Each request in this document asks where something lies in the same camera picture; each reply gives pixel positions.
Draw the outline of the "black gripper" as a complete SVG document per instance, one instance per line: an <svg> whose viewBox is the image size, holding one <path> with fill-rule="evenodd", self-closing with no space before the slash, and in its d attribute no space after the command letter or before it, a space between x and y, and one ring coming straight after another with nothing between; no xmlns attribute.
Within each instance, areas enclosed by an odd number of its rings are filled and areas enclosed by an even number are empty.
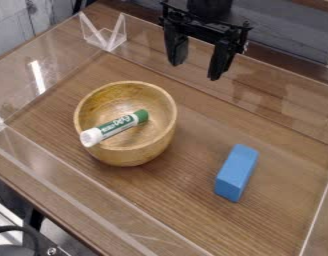
<svg viewBox="0 0 328 256"><path fill-rule="evenodd" d="M173 66L188 56L188 37L214 44L208 78L216 81L228 71L237 45L244 44L252 25L232 11L233 0L160 0L160 25L168 61Z"/></svg>

